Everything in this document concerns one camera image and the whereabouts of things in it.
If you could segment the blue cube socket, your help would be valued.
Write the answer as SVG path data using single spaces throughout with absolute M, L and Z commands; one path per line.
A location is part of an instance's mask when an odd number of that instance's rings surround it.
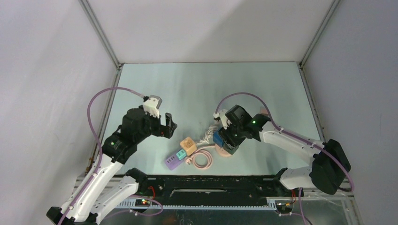
M 215 143 L 215 145 L 217 145 L 220 148 L 222 148 L 224 146 L 224 142 L 223 142 L 222 138 L 220 137 L 218 131 L 214 132 L 214 134 L 213 134 L 213 142 Z

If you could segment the beige cube socket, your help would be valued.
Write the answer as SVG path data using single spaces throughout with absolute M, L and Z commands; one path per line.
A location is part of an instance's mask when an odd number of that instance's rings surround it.
M 186 137 L 180 142 L 181 148 L 186 152 L 187 156 L 192 155 L 198 148 L 197 144 L 190 137 Z

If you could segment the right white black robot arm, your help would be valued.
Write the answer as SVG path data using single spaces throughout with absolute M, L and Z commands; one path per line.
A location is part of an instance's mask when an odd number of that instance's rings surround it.
M 273 190 L 279 196 L 297 188 L 316 188 L 334 195 L 351 170 L 348 158 L 336 140 L 322 142 L 302 136 L 276 125 L 267 114 L 251 116 L 239 105 L 215 112 L 213 118 L 222 125 L 218 136 L 223 148 L 231 155 L 243 141 L 254 139 L 292 153 L 307 164 L 301 168 L 283 168 L 277 173 Z

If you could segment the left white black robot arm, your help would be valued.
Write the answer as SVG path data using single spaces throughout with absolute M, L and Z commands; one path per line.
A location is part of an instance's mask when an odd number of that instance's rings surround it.
M 110 191 L 102 191 L 122 168 L 138 144 L 149 136 L 171 138 L 177 124 L 170 113 L 164 125 L 158 110 L 146 106 L 132 108 L 122 118 L 121 125 L 102 145 L 102 152 L 71 198 L 61 207 L 51 207 L 46 216 L 55 225 L 99 225 L 127 197 L 148 191 L 146 175 L 137 168 L 126 172 L 121 182 Z

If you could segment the teal USB charger plug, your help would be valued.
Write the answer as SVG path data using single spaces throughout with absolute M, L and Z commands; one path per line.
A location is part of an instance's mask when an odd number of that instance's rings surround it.
M 183 159 L 187 156 L 187 153 L 186 153 L 185 150 L 181 149 L 181 150 L 179 150 L 179 151 L 176 153 L 176 156 L 177 156 L 177 158 L 181 161 L 181 160 L 183 160 Z

